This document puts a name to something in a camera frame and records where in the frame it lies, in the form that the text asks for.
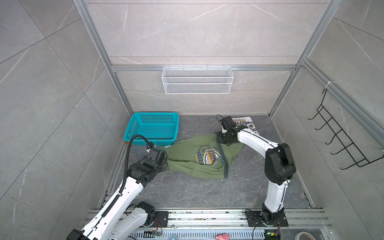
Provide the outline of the white navy-trimmed tank top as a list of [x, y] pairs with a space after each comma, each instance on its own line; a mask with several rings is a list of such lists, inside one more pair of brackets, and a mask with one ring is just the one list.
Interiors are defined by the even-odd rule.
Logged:
[[244, 126], [248, 127], [255, 134], [259, 134], [259, 132], [258, 132], [258, 130], [254, 124], [254, 121], [252, 120], [251, 117], [236, 117], [236, 118], [233, 118], [233, 121], [237, 125], [244, 125]]

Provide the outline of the olive green tank top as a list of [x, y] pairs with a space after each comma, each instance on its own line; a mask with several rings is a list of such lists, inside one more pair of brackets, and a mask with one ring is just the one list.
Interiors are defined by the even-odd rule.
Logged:
[[227, 146], [217, 142], [217, 134], [197, 136], [161, 147], [167, 153], [168, 169], [201, 179], [227, 179], [233, 159], [242, 143]]

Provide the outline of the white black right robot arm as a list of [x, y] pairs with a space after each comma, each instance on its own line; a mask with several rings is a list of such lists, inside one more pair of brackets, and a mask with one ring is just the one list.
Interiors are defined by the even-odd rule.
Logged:
[[219, 150], [222, 146], [242, 143], [265, 159], [265, 175], [269, 181], [267, 197], [262, 205], [261, 223], [272, 226], [284, 214], [284, 200], [290, 181], [297, 171], [288, 144], [278, 144], [254, 133], [245, 125], [238, 125], [232, 117], [217, 115], [222, 132], [217, 133]]

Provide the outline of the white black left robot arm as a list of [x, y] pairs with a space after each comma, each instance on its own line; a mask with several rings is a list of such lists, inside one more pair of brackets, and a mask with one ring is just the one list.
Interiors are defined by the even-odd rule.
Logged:
[[[138, 162], [129, 165], [129, 154], [133, 141], [141, 138], [147, 144], [147, 154]], [[166, 152], [157, 148], [142, 135], [135, 135], [127, 146], [125, 172], [122, 183], [108, 200], [100, 212], [81, 230], [73, 229], [68, 240], [123, 240], [143, 225], [149, 225], [150, 214], [154, 208], [148, 204], [143, 208], [136, 207], [122, 222], [118, 223], [131, 202], [151, 182], [158, 171], [167, 162]]]

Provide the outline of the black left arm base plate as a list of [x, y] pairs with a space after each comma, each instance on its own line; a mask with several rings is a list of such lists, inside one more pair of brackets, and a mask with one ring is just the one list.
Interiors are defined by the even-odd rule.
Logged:
[[166, 228], [169, 221], [169, 212], [168, 211], [155, 211], [154, 220], [152, 222], [151, 228]]

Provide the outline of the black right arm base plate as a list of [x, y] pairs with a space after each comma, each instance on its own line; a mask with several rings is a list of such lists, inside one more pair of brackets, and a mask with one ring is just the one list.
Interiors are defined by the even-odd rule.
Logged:
[[268, 210], [244, 211], [249, 227], [288, 227], [288, 221], [284, 210], [277, 213], [270, 213]]

